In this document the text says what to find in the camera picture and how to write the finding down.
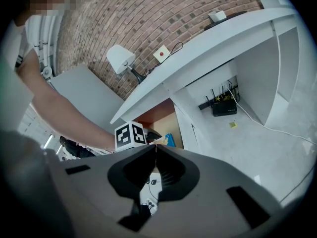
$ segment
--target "small white object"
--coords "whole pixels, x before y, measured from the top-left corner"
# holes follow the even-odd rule
[[[255,177],[254,177],[254,181],[255,181],[258,185],[261,185],[260,175],[255,176]]]
[[[43,69],[42,75],[45,79],[50,78],[52,75],[52,68],[47,66]]]
[[[213,22],[220,21],[225,19],[227,16],[223,10],[215,10],[208,14],[208,16],[212,19]]]
[[[168,56],[170,55],[170,51],[163,45],[160,47],[154,54],[153,56],[159,61],[159,62],[164,62]]]
[[[304,150],[305,150],[306,155],[309,155],[310,152],[311,152],[311,148],[312,148],[313,144],[311,144],[310,142],[307,142],[307,141],[303,141],[302,144],[303,144],[303,147],[304,147]]]
[[[147,144],[142,124],[134,121],[129,121],[115,129],[114,135],[116,152]]]
[[[160,138],[157,139],[157,140],[154,140],[153,142],[149,143],[149,145],[155,145],[155,142],[157,142],[157,141],[162,141],[162,140],[165,140],[165,136],[164,136],[164,137],[160,137]]]
[[[107,52],[107,58],[115,73],[122,73],[135,60],[135,54],[120,45],[114,45]]]

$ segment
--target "black device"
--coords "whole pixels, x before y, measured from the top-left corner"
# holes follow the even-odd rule
[[[215,102],[212,105],[212,114],[214,117],[234,115],[237,113],[237,105],[233,99]]]

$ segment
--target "lamp shade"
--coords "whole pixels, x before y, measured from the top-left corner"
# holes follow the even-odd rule
[[[120,45],[114,45],[107,52],[107,58],[115,73],[122,73],[135,60],[135,54]]]

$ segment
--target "white wall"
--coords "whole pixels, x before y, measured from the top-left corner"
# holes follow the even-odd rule
[[[86,118],[114,134],[114,129],[124,124],[119,119],[110,120],[124,100],[98,79],[85,65],[79,65],[51,80],[53,87],[66,97]]]
[[[222,87],[226,91],[230,85],[228,80],[233,86],[237,85],[236,75],[236,64],[232,60],[189,84],[186,88],[198,106],[207,101],[206,96],[209,100],[214,98],[211,90],[213,90],[216,97],[222,94]]]

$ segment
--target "small white box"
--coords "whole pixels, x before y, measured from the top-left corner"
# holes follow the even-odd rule
[[[160,62],[164,62],[168,56],[170,55],[170,51],[163,45],[160,47],[154,54],[153,56]]]
[[[134,121],[115,129],[114,135],[116,152],[147,144],[142,124]]]
[[[213,22],[220,21],[225,19],[227,16],[223,10],[215,10],[208,14],[208,16],[212,19]]]

